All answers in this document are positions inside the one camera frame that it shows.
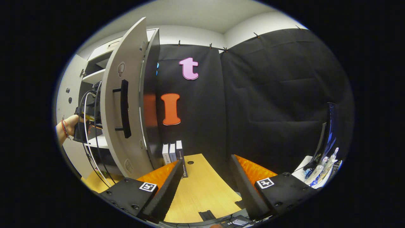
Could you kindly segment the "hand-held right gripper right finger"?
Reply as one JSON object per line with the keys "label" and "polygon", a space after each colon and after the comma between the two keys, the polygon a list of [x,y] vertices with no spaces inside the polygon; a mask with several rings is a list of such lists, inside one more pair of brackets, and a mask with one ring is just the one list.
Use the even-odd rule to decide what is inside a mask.
{"label": "hand-held right gripper right finger", "polygon": [[237,155],[230,156],[230,167],[252,220],[285,214],[317,192],[289,172],[276,174]]}

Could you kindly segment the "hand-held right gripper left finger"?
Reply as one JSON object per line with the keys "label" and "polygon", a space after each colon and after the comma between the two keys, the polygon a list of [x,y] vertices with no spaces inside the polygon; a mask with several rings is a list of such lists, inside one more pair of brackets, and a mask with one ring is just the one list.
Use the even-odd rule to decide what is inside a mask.
{"label": "hand-held right gripper left finger", "polygon": [[138,179],[124,178],[100,193],[100,197],[129,216],[158,224],[171,206],[183,176],[177,160]]}

